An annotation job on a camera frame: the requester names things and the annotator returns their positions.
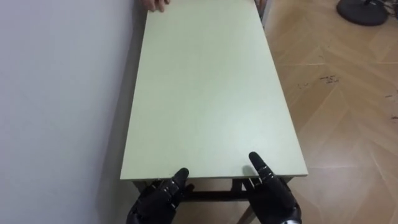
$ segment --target parquet floor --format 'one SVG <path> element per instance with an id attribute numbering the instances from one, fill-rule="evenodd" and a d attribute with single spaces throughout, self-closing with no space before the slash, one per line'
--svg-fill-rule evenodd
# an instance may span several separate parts
<path id="1" fill-rule="evenodd" d="M 398 21 L 357 26 L 335 5 L 274 0 L 267 20 L 267 40 L 309 171 L 289 185 L 304 224 L 398 224 Z M 208 180 L 197 188 L 229 185 Z M 246 207 L 183 204 L 175 223 L 236 223 Z"/>

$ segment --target human finger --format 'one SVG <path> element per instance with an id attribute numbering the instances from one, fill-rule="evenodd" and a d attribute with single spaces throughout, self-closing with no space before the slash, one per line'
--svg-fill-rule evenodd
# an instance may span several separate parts
<path id="1" fill-rule="evenodd" d="M 156 9 L 155 0 L 143 0 L 143 2 L 148 10 L 151 10 L 152 12 L 155 11 Z"/>
<path id="2" fill-rule="evenodd" d="M 157 5 L 158 5 L 159 10 L 160 10 L 161 12 L 164 12 L 164 1 L 165 1 L 165 0 L 157 0 Z"/>

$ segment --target black stand base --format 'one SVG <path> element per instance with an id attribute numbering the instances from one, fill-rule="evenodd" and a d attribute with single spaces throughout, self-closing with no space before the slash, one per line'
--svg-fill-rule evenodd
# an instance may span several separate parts
<path id="1" fill-rule="evenodd" d="M 382 3 L 362 0 L 340 0 L 337 12 L 344 19 L 362 26 L 378 26 L 387 21 L 388 13 Z"/>

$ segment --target table leg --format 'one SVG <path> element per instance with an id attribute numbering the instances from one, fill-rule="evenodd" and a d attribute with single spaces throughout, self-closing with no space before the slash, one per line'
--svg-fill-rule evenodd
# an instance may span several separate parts
<path id="1" fill-rule="evenodd" d="M 263 27 L 266 26 L 266 20 L 267 20 L 269 9 L 271 8 L 272 2 L 273 2 L 273 0 L 263 0 L 262 6 L 261 6 L 261 13 L 260 13 L 261 24 Z"/>
<path id="2" fill-rule="evenodd" d="M 133 181 L 132 183 L 137 187 L 139 193 L 142 193 L 142 191 L 147 187 L 145 181 Z"/>
<path id="3" fill-rule="evenodd" d="M 249 205 L 246 211 L 244 211 L 242 217 L 239 219 L 237 224 L 250 224 L 256 218 L 253 209 Z"/>

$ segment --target floor stain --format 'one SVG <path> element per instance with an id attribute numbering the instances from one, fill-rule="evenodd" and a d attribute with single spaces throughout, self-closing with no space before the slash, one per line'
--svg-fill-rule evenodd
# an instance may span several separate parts
<path id="1" fill-rule="evenodd" d="M 340 80 L 338 78 L 336 78 L 336 75 L 330 75 L 327 77 L 321 77 L 319 78 L 320 80 L 324 80 L 326 84 L 331 84 L 331 83 L 337 83 Z"/>

